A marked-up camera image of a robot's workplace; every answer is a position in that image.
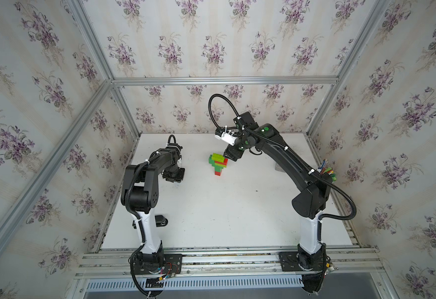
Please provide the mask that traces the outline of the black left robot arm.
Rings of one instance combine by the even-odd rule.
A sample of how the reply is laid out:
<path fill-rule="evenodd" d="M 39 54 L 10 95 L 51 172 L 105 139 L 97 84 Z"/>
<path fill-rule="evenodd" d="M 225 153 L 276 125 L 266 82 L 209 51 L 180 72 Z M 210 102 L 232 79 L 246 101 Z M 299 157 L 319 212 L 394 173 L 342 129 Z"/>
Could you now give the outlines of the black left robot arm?
<path fill-rule="evenodd" d="M 144 162 L 125 168 L 120 201 L 132 216 L 140 240 L 138 249 L 130 257 L 133 265 L 164 266 L 163 243 L 154 213 L 159 199 L 159 175 L 171 183 L 182 182 L 185 173 L 179 166 L 182 149 L 176 142 L 169 141 L 165 148 L 156 150 Z"/>

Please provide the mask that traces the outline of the red long lego brick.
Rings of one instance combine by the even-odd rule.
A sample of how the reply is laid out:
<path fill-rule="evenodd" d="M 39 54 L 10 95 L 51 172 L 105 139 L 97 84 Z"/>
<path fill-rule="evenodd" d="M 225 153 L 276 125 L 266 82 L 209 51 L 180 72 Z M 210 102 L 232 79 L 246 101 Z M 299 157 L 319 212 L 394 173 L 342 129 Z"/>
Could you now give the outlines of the red long lego brick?
<path fill-rule="evenodd" d="M 224 158 L 223 161 L 216 161 L 216 164 L 221 165 L 222 167 L 226 167 L 228 164 L 228 159 Z"/>

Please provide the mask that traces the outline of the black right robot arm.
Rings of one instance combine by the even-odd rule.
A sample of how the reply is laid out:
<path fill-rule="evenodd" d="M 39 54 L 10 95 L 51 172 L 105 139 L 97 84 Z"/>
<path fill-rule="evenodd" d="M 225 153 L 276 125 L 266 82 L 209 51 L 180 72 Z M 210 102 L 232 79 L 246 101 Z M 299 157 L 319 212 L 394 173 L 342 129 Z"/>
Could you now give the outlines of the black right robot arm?
<path fill-rule="evenodd" d="M 218 125 L 215 130 L 215 137 L 227 143 L 224 156 L 237 161 L 246 150 L 254 148 L 255 155 L 265 153 L 284 170 L 299 190 L 291 201 L 293 209 L 303 220 L 297 254 L 299 267 L 304 271 L 326 268 L 326 249 L 321 240 L 322 220 L 354 219 L 357 208 L 351 196 L 333 184 L 335 176 L 330 169 L 316 169 L 306 163 L 271 124 L 259 126 L 248 112 L 235 117 L 234 123 L 230 128 Z M 345 198 L 351 207 L 349 214 L 340 216 L 324 212 L 331 190 Z"/>

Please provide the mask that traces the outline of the lime green long lego brick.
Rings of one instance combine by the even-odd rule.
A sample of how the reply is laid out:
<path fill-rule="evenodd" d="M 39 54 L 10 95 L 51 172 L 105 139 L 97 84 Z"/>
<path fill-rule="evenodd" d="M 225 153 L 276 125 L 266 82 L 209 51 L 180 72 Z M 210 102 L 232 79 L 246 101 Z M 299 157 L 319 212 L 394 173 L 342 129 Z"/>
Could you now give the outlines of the lime green long lego brick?
<path fill-rule="evenodd" d="M 211 158 L 216 162 L 216 161 L 223 161 L 223 159 L 225 157 L 223 155 L 221 155 L 221 154 L 213 153 L 211 155 Z"/>

